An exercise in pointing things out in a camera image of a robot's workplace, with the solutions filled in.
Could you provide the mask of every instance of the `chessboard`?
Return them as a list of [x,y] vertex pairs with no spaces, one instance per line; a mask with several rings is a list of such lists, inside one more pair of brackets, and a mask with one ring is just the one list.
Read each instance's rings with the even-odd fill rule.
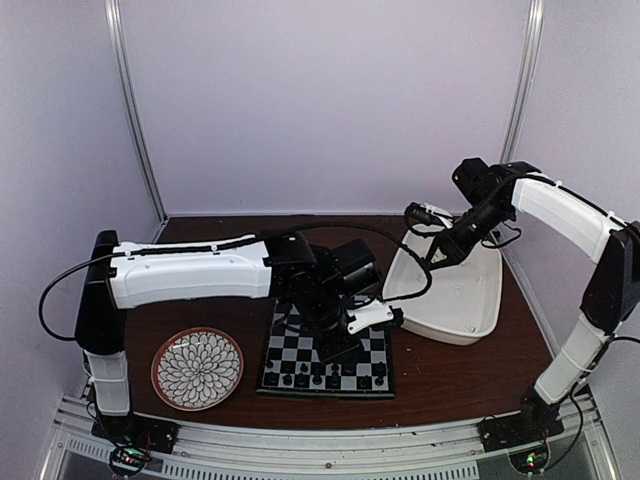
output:
[[277,303],[270,322],[256,393],[283,396],[395,398],[388,329],[360,332],[357,363],[320,363],[313,336],[295,307]]

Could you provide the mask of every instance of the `white wall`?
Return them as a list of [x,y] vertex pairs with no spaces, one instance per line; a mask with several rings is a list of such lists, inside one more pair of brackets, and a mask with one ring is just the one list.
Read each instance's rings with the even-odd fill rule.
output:
[[[640,3],[546,3],[538,69],[517,157],[627,220],[640,218]],[[593,271],[550,229],[525,221],[513,244],[564,342]],[[640,336],[640,315],[622,332]],[[615,344],[592,377],[624,478],[640,471],[640,349]]]
[[[74,344],[36,307],[48,281],[91,253],[96,233],[151,239],[102,1],[0,1],[0,465],[35,476],[63,392],[84,375]],[[55,289],[51,326],[72,334],[82,275]]]
[[170,214],[466,208],[497,161],[528,2],[122,2]]

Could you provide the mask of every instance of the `floral patterned plate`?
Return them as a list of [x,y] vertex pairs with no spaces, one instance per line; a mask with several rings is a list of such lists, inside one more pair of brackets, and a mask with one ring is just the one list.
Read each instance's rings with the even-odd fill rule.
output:
[[151,366],[151,382],[165,403],[195,412],[231,395],[243,367],[240,347],[229,335],[213,328],[190,328],[160,347]]

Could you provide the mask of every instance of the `flower petal pattern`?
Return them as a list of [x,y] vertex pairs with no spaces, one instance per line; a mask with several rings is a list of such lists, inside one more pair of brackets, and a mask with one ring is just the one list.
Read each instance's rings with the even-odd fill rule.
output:
[[235,388],[241,365],[229,339],[208,331],[191,333],[164,350],[154,383],[170,405],[201,410],[222,401]]

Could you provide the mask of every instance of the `brown tabletop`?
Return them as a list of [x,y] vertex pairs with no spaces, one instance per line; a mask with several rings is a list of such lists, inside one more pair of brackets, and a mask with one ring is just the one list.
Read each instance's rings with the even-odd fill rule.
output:
[[[400,238],[405,233],[401,218],[387,216],[195,217],[171,219],[161,243],[218,240],[327,219],[367,223]],[[366,231],[321,229],[305,232],[305,236],[326,246],[362,238],[383,271],[389,268],[396,251],[387,239]],[[516,410],[520,395],[551,360],[522,293],[505,266],[498,326],[487,338],[460,347],[393,330],[394,400],[256,395],[272,308],[271,300],[215,298],[147,305],[131,312],[126,343],[135,410],[190,422],[256,428],[425,425]],[[231,335],[242,349],[245,367],[240,385],[228,399],[209,410],[188,413],[172,409],[156,395],[151,385],[151,362],[169,337],[196,326],[218,328]]]

